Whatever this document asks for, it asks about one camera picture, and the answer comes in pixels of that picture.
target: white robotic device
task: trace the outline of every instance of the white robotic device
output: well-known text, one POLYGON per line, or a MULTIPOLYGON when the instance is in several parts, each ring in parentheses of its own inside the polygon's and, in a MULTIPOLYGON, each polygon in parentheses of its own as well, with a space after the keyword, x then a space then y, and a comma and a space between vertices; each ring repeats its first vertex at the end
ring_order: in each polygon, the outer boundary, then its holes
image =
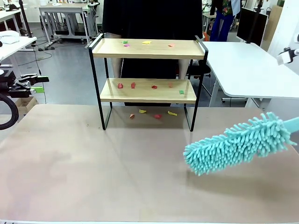
MULTIPOLYGON (((299 33, 294 37, 295 43, 299 44, 299 33)), ((299 49, 292 50, 291 48, 285 48, 282 53, 277 56, 277 62, 279 65, 292 63, 293 58, 299 56, 299 49)))

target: red paper scrap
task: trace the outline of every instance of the red paper scrap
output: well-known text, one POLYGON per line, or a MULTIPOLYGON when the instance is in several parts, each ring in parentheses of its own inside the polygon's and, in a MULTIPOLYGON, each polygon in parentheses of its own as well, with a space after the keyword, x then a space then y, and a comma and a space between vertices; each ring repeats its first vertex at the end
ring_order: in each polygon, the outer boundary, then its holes
POLYGON ((156 114, 156 115, 154 116, 154 118, 156 118, 156 119, 160 119, 161 117, 162 117, 161 114, 156 114))

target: two-tier wooden shelf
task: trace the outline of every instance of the two-tier wooden shelf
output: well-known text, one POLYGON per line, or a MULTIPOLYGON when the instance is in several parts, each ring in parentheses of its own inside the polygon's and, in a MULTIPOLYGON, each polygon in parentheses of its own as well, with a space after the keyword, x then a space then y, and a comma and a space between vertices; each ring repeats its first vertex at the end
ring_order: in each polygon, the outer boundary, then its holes
POLYGON ((144 79, 144 78, 109 78, 107 58, 148 58, 148 59, 197 59, 206 63, 208 50, 202 41, 195 36, 195 40, 143 40, 143 39, 109 39, 100 34, 89 46, 89 56, 92 64, 93 78, 98 98, 100 116, 103 129, 105 130, 109 121, 110 112, 104 121, 101 102, 130 102, 130 103, 178 103, 184 104, 186 117, 190 131, 193 131, 196 112, 199 102, 199 95, 204 74, 199 76, 199 88, 195 94, 188 79, 144 79), (124 47, 123 41, 128 41, 129 47, 124 47), (142 44, 144 41, 151 41, 150 44, 142 44), (106 83, 100 94, 94 58, 100 57, 105 60, 106 83), (118 83, 123 84, 123 88, 118 89, 118 83), (192 122, 189 120, 186 104, 195 104, 192 122))

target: blue pants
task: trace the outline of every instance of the blue pants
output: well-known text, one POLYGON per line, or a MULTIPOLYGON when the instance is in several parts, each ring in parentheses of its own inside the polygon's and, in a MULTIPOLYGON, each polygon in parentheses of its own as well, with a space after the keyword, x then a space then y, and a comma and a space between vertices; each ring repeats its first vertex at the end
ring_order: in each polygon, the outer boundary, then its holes
POLYGON ((211 32, 210 41, 226 42, 228 39, 228 32, 233 21, 234 21, 233 15, 224 16, 222 15, 222 13, 217 11, 216 19, 211 32), (219 33, 221 20, 223 20, 223 25, 219 33))

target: floral shirt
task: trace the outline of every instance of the floral shirt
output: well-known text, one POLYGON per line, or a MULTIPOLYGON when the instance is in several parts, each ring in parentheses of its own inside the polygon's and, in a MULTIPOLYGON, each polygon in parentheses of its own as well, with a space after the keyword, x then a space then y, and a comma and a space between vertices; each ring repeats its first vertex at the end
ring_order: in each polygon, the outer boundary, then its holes
POLYGON ((231 15, 233 14, 233 9, 232 9, 232 2, 231 0, 223 0, 222 4, 222 14, 225 15, 231 15))

